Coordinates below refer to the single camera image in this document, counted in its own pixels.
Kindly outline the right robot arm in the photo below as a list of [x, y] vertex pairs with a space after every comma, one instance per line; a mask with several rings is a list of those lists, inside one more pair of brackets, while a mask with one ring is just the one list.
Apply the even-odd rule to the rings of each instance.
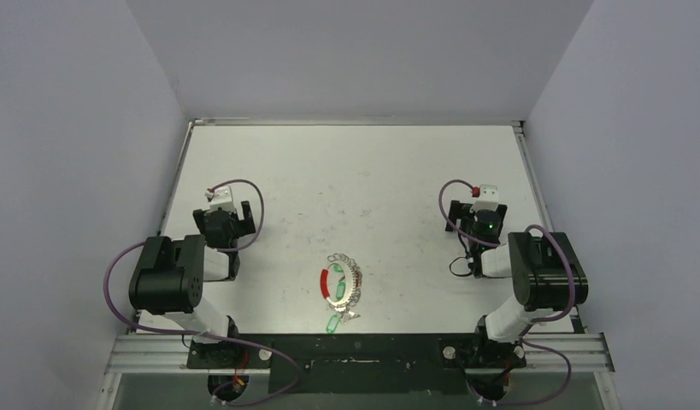
[[492, 366], [503, 357], [503, 343], [515, 343], [533, 326], [568, 316], [589, 292], [567, 233], [531, 225], [508, 233], [502, 242], [506, 211], [503, 204], [476, 210], [453, 200], [446, 219], [445, 230], [458, 236], [468, 266], [459, 276], [508, 278], [513, 288], [513, 295], [477, 324], [481, 336], [470, 343], [470, 354], [481, 366]]

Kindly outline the metal keyring with red handle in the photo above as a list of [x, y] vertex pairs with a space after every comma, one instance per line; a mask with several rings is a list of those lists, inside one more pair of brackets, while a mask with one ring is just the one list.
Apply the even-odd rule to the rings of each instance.
[[[344, 253], [333, 253], [326, 258], [326, 266], [321, 270], [319, 286], [321, 298], [338, 313], [348, 312], [361, 299], [362, 287], [353, 289], [352, 272], [361, 271], [357, 262]], [[346, 293], [340, 301], [335, 299], [335, 289], [340, 281], [346, 283]]]

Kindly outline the key with red tag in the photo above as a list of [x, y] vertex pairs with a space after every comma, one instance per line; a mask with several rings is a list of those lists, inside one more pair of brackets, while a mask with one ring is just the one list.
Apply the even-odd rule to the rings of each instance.
[[352, 272], [353, 289], [359, 291], [362, 286], [362, 272], [357, 270]]

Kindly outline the key with green tag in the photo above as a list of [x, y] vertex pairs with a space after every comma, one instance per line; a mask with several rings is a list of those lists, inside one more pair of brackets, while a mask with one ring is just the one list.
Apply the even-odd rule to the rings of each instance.
[[335, 289], [335, 294], [334, 294], [335, 299], [337, 301], [340, 301], [344, 298], [344, 295], [346, 293], [346, 289], [347, 289], [347, 287], [346, 287], [345, 281], [338, 282], [336, 289]]
[[327, 334], [333, 334], [339, 328], [340, 325], [346, 325], [349, 321], [357, 319], [359, 317], [359, 313], [355, 313], [352, 311], [335, 313], [327, 321], [325, 332]]

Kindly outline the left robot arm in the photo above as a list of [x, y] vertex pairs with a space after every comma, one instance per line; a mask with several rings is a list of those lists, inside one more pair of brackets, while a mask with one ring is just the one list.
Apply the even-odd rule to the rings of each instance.
[[232, 367], [242, 356], [237, 326], [203, 295], [203, 287], [236, 279], [241, 265], [238, 240], [255, 235], [256, 223], [248, 201], [236, 208], [231, 199], [196, 209], [192, 218], [196, 234], [144, 241], [129, 284], [129, 301], [135, 309], [189, 331], [196, 343], [209, 344], [209, 357], [218, 366]]

